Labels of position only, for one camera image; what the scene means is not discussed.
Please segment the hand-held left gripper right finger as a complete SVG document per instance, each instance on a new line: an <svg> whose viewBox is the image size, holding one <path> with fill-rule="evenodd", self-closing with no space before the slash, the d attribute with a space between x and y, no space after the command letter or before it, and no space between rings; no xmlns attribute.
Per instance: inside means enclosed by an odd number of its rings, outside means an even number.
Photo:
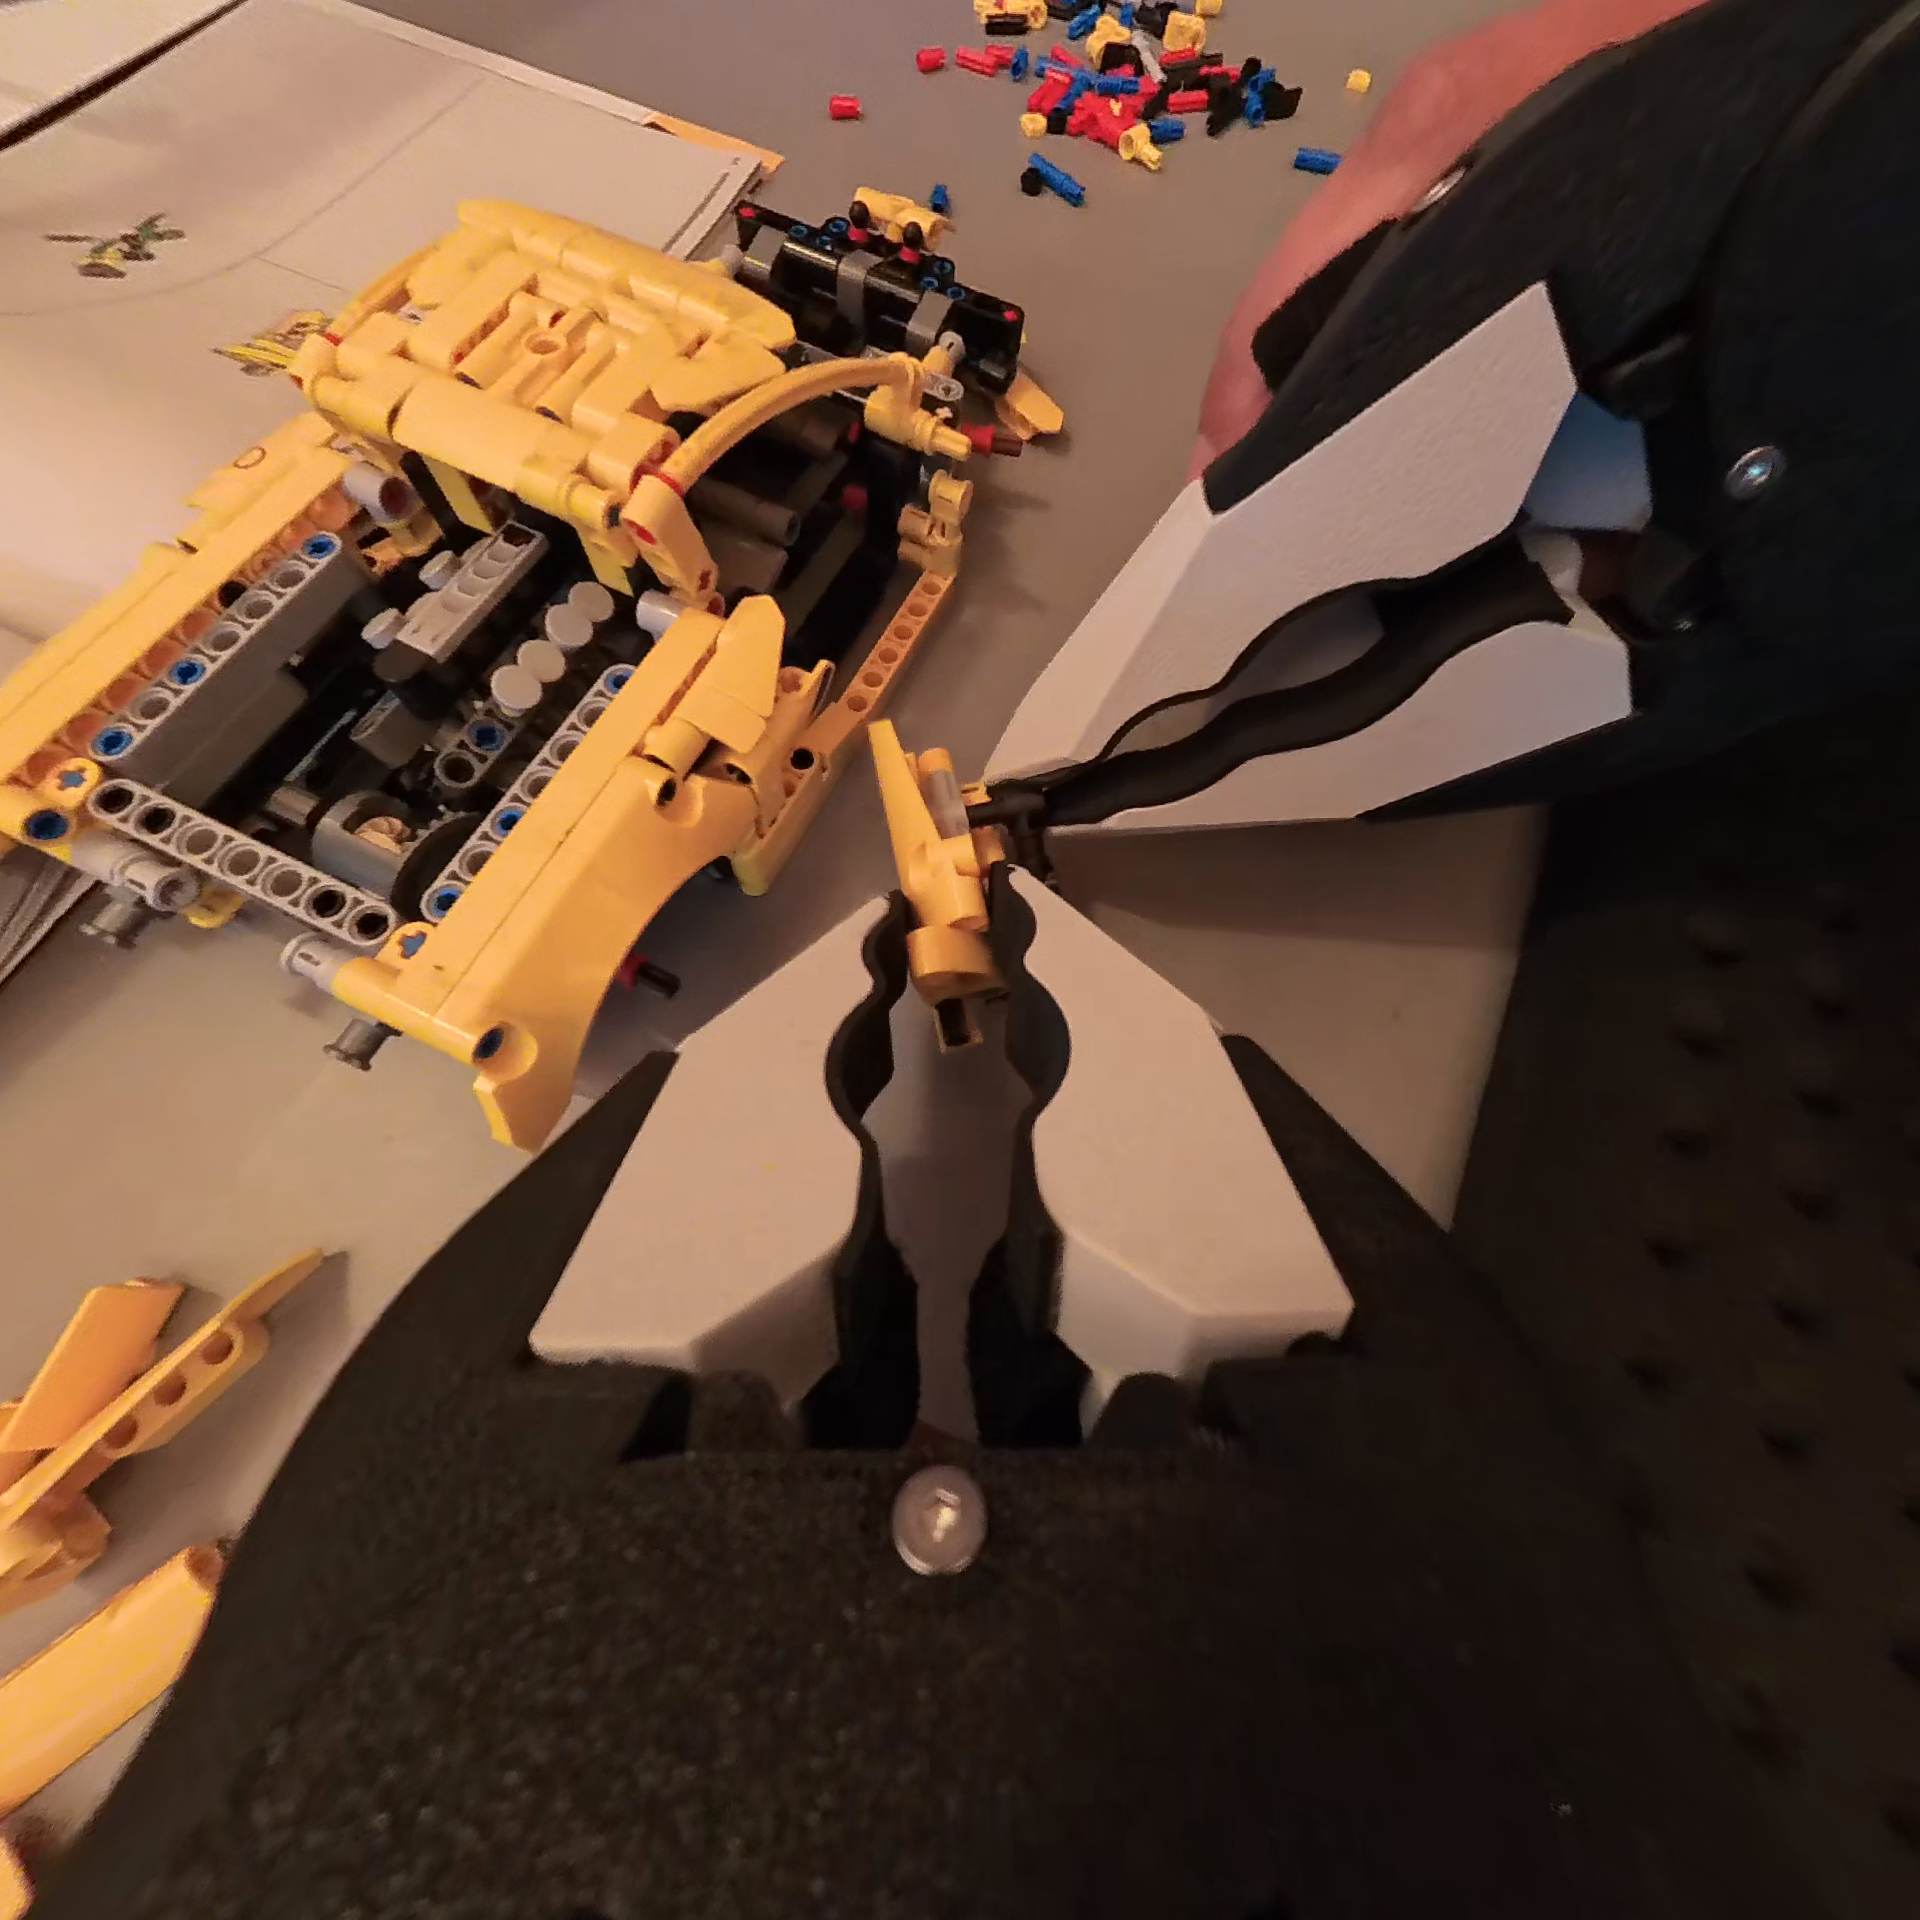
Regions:
<svg viewBox="0 0 1920 1920"><path fill-rule="evenodd" d="M1034 877L993 880L1023 1090L993 1246L993 1432L1079 1434L1127 1381L1335 1334L1349 1283L1249 1087L1260 1046Z"/></svg>

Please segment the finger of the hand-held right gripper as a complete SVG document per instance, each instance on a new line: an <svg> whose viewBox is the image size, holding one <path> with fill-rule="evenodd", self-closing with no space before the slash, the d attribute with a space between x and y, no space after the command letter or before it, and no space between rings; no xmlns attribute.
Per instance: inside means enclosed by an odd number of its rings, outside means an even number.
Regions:
<svg viewBox="0 0 1920 1920"><path fill-rule="evenodd" d="M1377 642L1318 678L1159 713L1150 743L1038 779L1038 824L1356 819L1633 713L1626 639L1542 569L1397 582L1374 611Z"/></svg>
<svg viewBox="0 0 1920 1920"><path fill-rule="evenodd" d="M1023 695L988 779L1091 761L1145 707L1226 681L1285 615L1500 537L1574 393L1530 285L1236 505L1188 481Z"/></svg>

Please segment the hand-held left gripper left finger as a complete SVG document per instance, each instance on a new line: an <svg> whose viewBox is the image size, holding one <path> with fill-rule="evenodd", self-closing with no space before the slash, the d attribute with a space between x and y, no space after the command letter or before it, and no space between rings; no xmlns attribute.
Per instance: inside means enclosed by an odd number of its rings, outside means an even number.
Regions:
<svg viewBox="0 0 1920 1920"><path fill-rule="evenodd" d="M869 1112L908 906L865 902L693 1033L535 1320L548 1361L755 1375L814 1442L902 1442L919 1291Z"/></svg>

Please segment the thin yellow beam piece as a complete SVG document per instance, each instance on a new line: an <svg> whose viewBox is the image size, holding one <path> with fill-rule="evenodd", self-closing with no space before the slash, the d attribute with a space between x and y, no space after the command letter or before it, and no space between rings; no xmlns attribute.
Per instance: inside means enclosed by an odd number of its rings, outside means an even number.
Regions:
<svg viewBox="0 0 1920 1920"><path fill-rule="evenodd" d="M871 765L902 901L906 983L927 1010L935 1043L983 1042L981 1010L1027 983L1027 925L1001 829L975 823L988 802L945 749L913 752L897 723L869 727Z"/></svg>

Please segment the yellow brick car model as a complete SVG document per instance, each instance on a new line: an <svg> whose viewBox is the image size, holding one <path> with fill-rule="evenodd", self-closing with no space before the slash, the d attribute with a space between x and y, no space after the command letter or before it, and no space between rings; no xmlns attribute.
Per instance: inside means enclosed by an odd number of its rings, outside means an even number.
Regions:
<svg viewBox="0 0 1920 1920"><path fill-rule="evenodd" d="M313 327L302 410L5 681L5 845L90 930L281 961L561 1129L700 873L764 896L948 599L975 467L1065 430L945 205L734 208L684 261L502 198Z"/></svg>

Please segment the grey desk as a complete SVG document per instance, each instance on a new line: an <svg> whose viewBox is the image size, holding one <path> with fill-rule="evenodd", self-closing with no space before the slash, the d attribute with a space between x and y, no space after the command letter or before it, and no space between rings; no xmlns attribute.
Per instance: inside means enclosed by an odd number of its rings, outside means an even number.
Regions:
<svg viewBox="0 0 1920 1920"><path fill-rule="evenodd" d="M1226 5L1223 41L1303 83L1291 127L1190 134L1153 176L1097 150L1089 205L1023 198L1013 83L922 74L966 5L379 5L558 77L781 152L775 202L947 184L953 250L1027 305L1065 433L997 461L963 581L892 715L979 773L1053 646L1173 501L1220 330L1314 201L1298 146L1343 152L1431 45L1519 5ZM1452 1214L1540 824L1093 833L1069 901L1287 1067L1437 1218ZM396 1289L522 1165L469 1073L396 1042L369 1071L343 1011L281 971L281 922L156 925L130 951L65 922L5 987L5 1391L83 1289L183 1279L169 1334L308 1247L271 1353L162 1450L102 1480L111 1537L5 1619L30 1659L174 1552L234 1535Z"/></svg>

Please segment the person's right hand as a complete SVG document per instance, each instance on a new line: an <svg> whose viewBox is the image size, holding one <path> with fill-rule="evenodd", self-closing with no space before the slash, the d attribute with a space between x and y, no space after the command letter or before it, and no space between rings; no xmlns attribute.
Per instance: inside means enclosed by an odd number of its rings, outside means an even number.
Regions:
<svg viewBox="0 0 1920 1920"><path fill-rule="evenodd" d="M1220 334L1186 465L1201 475L1261 416L1253 341L1266 314L1380 223L1406 215L1491 127L1582 56L1691 2L1540 2L1414 55L1333 176L1283 230Z"/></svg>

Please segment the pile of small coloured pieces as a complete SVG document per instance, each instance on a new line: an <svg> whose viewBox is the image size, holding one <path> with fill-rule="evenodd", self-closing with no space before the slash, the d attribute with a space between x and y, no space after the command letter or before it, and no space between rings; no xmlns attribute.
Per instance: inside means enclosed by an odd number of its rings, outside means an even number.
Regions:
<svg viewBox="0 0 1920 1920"><path fill-rule="evenodd" d="M957 35L917 45L913 88L827 97L855 127L899 120L947 160L988 134L988 163L1022 201L1082 208L1101 162L1155 178L1183 146L1293 126L1305 83L1220 38L1226 5L966 5Z"/></svg>

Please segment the black perforated mat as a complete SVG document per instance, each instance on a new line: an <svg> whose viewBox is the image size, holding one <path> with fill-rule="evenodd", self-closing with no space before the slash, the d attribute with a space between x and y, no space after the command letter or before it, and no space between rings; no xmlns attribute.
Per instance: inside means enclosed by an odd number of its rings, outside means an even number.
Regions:
<svg viewBox="0 0 1920 1920"><path fill-rule="evenodd" d="M1916 746L1555 810L1454 1211L1822 1914L1917 1914Z"/></svg>

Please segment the yellow beam brick assembly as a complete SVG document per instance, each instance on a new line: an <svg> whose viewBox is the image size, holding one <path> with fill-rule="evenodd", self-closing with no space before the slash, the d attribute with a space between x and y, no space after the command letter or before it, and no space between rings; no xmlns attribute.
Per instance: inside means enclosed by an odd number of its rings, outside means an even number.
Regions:
<svg viewBox="0 0 1920 1920"><path fill-rule="evenodd" d="M22 1391L2 1408L2 1615L85 1577L109 1550L95 1488L158 1450L259 1367L271 1314L329 1259L303 1249L174 1331L175 1279L138 1278L83 1294Z"/></svg>

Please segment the open instruction booklet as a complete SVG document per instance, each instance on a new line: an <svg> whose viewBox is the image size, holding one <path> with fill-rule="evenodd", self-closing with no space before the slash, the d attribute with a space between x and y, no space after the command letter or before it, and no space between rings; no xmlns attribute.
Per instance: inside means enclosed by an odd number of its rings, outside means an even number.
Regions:
<svg viewBox="0 0 1920 1920"><path fill-rule="evenodd" d="M5 150L5 976L253 910L415 953L693 610L628 517L795 343L766 176L350 5L242 5Z"/></svg>

